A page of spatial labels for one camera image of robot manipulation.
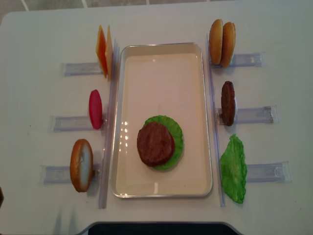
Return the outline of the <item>orange cheese slice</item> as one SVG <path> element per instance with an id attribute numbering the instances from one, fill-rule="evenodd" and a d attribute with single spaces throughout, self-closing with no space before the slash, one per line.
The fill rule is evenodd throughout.
<path id="1" fill-rule="evenodd" d="M 100 25 L 98 29 L 98 35 L 97 35 L 96 54 L 98 57 L 99 65 L 102 69 L 104 77 L 106 78 L 108 74 L 108 68 L 107 68 L 105 51 L 106 51 L 106 38 L 105 38 L 103 28 Z"/>

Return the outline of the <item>cooked meat patty on tray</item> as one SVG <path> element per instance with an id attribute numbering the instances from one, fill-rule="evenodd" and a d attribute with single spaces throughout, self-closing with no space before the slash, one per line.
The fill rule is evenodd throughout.
<path id="1" fill-rule="evenodd" d="M 141 161 L 150 167 L 166 163 L 170 159 L 171 134 L 158 123 L 151 122 L 139 130 L 137 150 Z"/>

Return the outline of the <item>brown meat patty standing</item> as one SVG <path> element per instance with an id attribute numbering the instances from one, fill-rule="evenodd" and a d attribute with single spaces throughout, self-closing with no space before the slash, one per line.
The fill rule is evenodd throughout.
<path id="1" fill-rule="evenodd" d="M 231 126 L 236 113 L 235 91 L 232 82 L 225 81 L 221 95 L 222 120 L 224 125 Z"/>

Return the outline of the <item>yellow cheese slice right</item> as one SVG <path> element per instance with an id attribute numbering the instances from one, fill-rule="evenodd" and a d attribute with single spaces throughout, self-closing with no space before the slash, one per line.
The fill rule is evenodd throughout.
<path id="1" fill-rule="evenodd" d="M 107 30 L 105 58 L 106 58 L 107 70 L 108 70 L 108 79 L 111 80 L 111 78 L 112 78 L 113 46 L 112 46 L 112 37 L 111 37 L 110 26 L 108 26 L 108 30 Z"/>

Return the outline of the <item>bread bun slice lower left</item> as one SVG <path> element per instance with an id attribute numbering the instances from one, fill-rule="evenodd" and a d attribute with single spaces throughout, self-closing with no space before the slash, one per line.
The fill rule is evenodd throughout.
<path id="1" fill-rule="evenodd" d="M 93 174 L 93 152 L 86 139 L 78 139 L 70 158 L 70 179 L 77 192 L 87 192 Z"/>

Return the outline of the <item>bread bun slice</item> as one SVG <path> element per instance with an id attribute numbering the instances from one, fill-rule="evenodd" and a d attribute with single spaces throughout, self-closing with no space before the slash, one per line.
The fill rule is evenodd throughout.
<path id="1" fill-rule="evenodd" d="M 93 174 L 93 152 L 86 139 L 78 139 L 70 158 L 70 179 L 77 192 L 87 192 Z"/>
<path id="2" fill-rule="evenodd" d="M 213 22 L 209 32 L 209 55 L 211 62 L 219 64 L 222 57 L 223 21 L 217 19 Z"/>
<path id="3" fill-rule="evenodd" d="M 223 26 L 223 45 L 222 45 L 222 57 L 220 65 L 223 68 L 227 68 L 233 58 L 234 48 L 236 44 L 236 28 L 232 22 L 227 22 Z"/>

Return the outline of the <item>bread bun slice upper left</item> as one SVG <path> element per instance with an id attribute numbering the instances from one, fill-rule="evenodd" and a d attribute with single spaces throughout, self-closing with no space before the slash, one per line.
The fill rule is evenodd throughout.
<path id="1" fill-rule="evenodd" d="M 209 32 L 209 55 L 211 62 L 219 64 L 222 57 L 223 21 L 217 19 L 213 22 Z"/>

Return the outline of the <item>bread bun slice upper right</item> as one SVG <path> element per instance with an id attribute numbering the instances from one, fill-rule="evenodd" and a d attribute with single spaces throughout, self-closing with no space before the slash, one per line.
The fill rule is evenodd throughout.
<path id="1" fill-rule="evenodd" d="M 227 68 L 233 58 L 234 48 L 236 44 L 236 28 L 232 22 L 227 22 L 223 26 L 223 45 L 222 45 L 222 57 L 220 65 L 223 68 Z"/>

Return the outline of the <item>clear holder strip lettuce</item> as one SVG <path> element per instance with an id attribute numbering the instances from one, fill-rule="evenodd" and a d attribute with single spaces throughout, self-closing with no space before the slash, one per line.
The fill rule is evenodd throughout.
<path id="1" fill-rule="evenodd" d="M 291 182 L 289 162 L 247 165 L 247 183 Z"/>

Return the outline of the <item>white rectangular tray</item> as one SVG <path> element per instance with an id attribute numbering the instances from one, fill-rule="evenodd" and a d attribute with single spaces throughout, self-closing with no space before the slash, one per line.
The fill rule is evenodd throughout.
<path id="1" fill-rule="evenodd" d="M 148 167 L 136 139 L 145 121 L 167 116 L 182 130 L 182 154 Z M 119 198 L 201 197 L 213 184 L 201 48 L 196 43 L 122 50 L 112 121 L 110 187 Z"/>

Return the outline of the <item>clear holder strip buns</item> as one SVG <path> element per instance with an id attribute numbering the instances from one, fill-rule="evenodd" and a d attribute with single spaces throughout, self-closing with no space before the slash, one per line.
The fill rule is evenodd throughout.
<path id="1" fill-rule="evenodd" d="M 229 68 L 235 67 L 261 67 L 265 64 L 265 53 L 234 54 Z"/>

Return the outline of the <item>black base at bottom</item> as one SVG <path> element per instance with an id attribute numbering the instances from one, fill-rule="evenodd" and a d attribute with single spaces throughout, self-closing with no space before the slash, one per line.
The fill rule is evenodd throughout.
<path id="1" fill-rule="evenodd" d="M 89 235 L 237 235 L 221 223 L 100 223 L 92 226 Z"/>

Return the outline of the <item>clear long rail left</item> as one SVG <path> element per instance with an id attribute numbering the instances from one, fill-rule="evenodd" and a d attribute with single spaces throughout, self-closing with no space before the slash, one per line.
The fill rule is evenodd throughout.
<path id="1" fill-rule="evenodd" d="M 107 112 L 106 131 L 105 131 L 105 148 L 104 156 L 102 159 L 102 170 L 101 170 L 101 182 L 99 191 L 99 209 L 105 209 L 107 206 L 108 196 L 108 183 L 110 176 L 110 160 L 112 154 L 112 143 L 114 140 L 114 129 L 115 129 L 115 111 L 116 111 L 116 99 L 118 93 L 119 84 L 119 44 L 114 41 L 114 52 L 112 61 L 112 79 L 110 85 L 110 98 Z"/>

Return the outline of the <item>clear long rail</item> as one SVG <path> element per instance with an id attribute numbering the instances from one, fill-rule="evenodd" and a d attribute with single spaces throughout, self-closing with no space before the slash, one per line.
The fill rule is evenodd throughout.
<path id="1" fill-rule="evenodd" d="M 114 129 L 115 129 L 115 111 L 116 111 L 116 99 L 118 93 L 119 84 L 119 44 L 114 41 L 114 52 L 112 61 L 112 79 L 110 85 L 110 98 L 107 112 L 106 131 L 105 131 L 105 148 L 104 156 L 102 159 L 102 170 L 101 170 L 101 182 L 99 191 L 99 209 L 105 209 L 107 206 L 108 196 L 108 183 L 110 176 L 110 160 L 112 154 L 112 143 L 114 140 Z"/>
<path id="2" fill-rule="evenodd" d="M 211 102 L 211 116 L 212 116 L 212 126 L 213 126 L 213 138 L 214 138 L 214 147 L 216 153 L 216 168 L 218 175 L 218 191 L 219 191 L 219 200 L 220 206 L 225 207 L 225 197 L 222 186 L 222 175 L 221 175 L 221 166 L 220 166 L 220 146 L 219 146 L 219 133 L 218 133 L 218 119 L 215 107 L 215 96 L 214 96 L 214 85 L 213 85 L 213 76 L 212 76 L 212 66 L 209 53 L 209 35 L 206 35 L 206 61 L 207 61 L 207 73 L 209 81 L 209 93 L 210 93 L 210 102 Z"/>

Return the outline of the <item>clear long rail right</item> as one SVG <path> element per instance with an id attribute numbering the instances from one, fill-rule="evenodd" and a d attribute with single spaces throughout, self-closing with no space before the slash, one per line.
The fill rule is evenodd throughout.
<path id="1" fill-rule="evenodd" d="M 218 119 L 215 107 L 215 96 L 214 96 L 214 85 L 213 85 L 213 76 L 212 76 L 212 66 L 209 53 L 209 35 L 206 35 L 206 61 L 207 61 L 207 73 L 209 81 L 209 93 L 210 93 L 210 102 L 211 102 L 211 116 L 212 116 L 212 126 L 213 126 L 213 138 L 214 138 L 214 147 L 216 153 L 216 168 L 218 175 L 218 191 L 219 191 L 219 200 L 220 206 L 225 207 L 225 197 L 222 186 L 222 175 L 221 175 L 221 166 L 220 166 L 220 146 L 219 146 L 219 133 L 218 133 Z"/>

